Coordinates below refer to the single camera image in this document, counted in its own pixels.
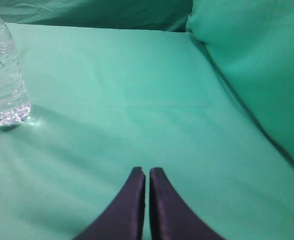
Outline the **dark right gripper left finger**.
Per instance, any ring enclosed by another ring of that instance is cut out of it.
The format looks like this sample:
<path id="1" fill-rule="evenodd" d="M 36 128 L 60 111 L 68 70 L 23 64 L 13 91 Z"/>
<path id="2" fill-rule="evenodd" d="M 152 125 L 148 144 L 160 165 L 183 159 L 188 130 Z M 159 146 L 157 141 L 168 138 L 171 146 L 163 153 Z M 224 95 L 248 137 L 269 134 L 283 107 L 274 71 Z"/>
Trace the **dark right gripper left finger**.
<path id="1" fill-rule="evenodd" d="M 145 216 L 146 177 L 132 168 L 125 184 L 108 207 L 76 240 L 141 240 Z"/>

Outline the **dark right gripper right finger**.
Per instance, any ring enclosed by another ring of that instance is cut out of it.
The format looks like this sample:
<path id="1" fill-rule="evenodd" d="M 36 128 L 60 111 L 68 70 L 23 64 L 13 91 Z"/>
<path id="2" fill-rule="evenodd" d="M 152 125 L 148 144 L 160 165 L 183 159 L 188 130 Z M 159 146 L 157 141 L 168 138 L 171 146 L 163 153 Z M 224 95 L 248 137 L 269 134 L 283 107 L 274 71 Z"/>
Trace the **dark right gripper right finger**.
<path id="1" fill-rule="evenodd" d="M 150 170 L 149 221 L 153 240 L 222 240 L 172 186 L 164 170 Z"/>

